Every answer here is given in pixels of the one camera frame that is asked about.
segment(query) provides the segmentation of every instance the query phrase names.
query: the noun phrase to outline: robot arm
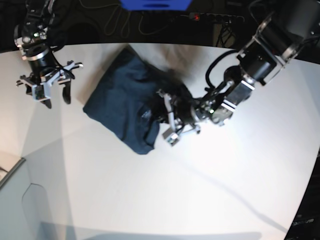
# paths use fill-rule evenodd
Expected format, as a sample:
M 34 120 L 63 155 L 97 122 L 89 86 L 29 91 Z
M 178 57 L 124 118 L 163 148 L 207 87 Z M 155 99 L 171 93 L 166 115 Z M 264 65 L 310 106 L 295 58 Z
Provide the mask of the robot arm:
M 257 83 L 266 85 L 268 76 L 273 79 L 306 43 L 319 37 L 320 1 L 288 1 L 280 13 L 270 14 L 260 24 L 251 41 L 238 53 L 239 65 L 225 71 L 218 87 L 210 82 L 210 73 L 224 57 L 236 54 L 235 50 L 224 53 L 209 67 L 205 76 L 209 88 L 204 97 L 179 99 L 161 94 L 166 106 L 170 100 L 168 113 L 174 113 L 173 117 L 172 114 L 167 117 L 170 128 L 163 134 L 164 139 L 174 146 L 183 136 L 185 126 L 189 125 L 191 131 L 199 133 L 198 123 L 202 121 L 210 120 L 223 126 L 237 106 L 251 96 Z
M 14 30 L 15 44 L 22 59 L 28 61 L 31 67 L 31 74 L 21 76 L 16 85 L 25 85 L 26 94 L 49 109 L 52 107 L 50 90 L 55 82 L 64 85 L 63 99 L 67 104 L 71 103 L 71 81 L 75 79 L 72 70 L 83 67 L 82 63 L 73 61 L 62 66 L 53 55 L 53 52 L 63 48 L 48 43 L 47 32 L 55 18 L 54 3 L 55 0 L 27 0 L 25 21 Z

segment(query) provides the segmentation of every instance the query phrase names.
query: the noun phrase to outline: white table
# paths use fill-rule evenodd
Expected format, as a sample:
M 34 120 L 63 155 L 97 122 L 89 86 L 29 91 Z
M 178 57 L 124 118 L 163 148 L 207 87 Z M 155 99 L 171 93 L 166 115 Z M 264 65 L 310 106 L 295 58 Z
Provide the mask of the white table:
M 71 105 L 54 86 L 52 110 L 15 87 L 30 73 L 20 53 L 0 54 L 0 153 L 25 157 L 31 182 L 45 187 L 52 218 L 43 222 L 59 239 L 72 240 L 284 239 L 320 146 L 320 66 L 293 60 L 270 84 L 257 85 L 228 125 L 203 124 L 200 135 L 174 148 L 161 137 L 163 125 L 155 150 L 140 156 L 82 112 L 124 46 L 73 45 L 58 52 L 61 64 L 74 60 L 84 69 L 74 71 Z M 131 46 L 156 67 L 180 72 L 194 97 L 203 96 L 205 72 L 225 51 Z M 226 68 L 237 64 L 235 56 L 226 58 L 211 78 L 222 81 Z

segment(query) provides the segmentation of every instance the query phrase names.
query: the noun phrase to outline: dark blue cloth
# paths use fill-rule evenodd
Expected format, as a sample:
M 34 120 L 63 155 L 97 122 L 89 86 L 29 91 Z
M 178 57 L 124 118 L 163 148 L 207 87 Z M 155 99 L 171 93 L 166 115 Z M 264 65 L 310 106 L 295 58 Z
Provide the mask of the dark blue cloth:
M 124 49 L 101 78 L 83 111 L 134 152 L 147 154 L 154 149 L 159 133 L 159 123 L 152 113 L 158 83 L 154 70 Z

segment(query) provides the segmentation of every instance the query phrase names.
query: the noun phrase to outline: blue box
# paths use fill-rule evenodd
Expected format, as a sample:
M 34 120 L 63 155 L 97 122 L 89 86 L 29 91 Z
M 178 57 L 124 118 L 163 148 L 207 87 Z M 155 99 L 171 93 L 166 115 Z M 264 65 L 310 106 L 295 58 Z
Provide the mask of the blue box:
M 121 0 L 122 7 L 129 11 L 185 11 L 192 0 Z

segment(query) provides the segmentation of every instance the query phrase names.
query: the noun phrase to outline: white tabletop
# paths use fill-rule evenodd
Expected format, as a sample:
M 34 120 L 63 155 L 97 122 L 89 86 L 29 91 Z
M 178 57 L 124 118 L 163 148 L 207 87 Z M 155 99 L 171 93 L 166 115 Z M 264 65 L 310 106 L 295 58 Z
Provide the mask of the white tabletop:
M 62 88 L 53 87 L 51 110 L 15 87 L 30 73 L 20 53 L 0 54 L 0 153 L 25 157 L 31 181 L 47 190 L 52 219 L 43 221 L 56 227 L 59 239 L 122 239 L 108 235 L 125 233 L 283 240 L 320 146 L 320 66 L 293 60 L 270 84 L 257 85 L 228 125 L 204 123 L 200 135 L 173 148 L 162 139 L 168 128 L 162 125 L 155 150 L 141 156 L 82 111 L 124 46 L 73 45 L 56 53 L 61 64 L 74 60 L 84 69 L 74 71 L 71 105 L 64 104 Z M 179 72 L 194 97 L 204 95 L 205 72 L 226 51 L 131 46 L 156 67 Z M 237 64 L 227 57 L 211 78 L 222 81 Z M 97 235 L 106 237 L 92 238 Z

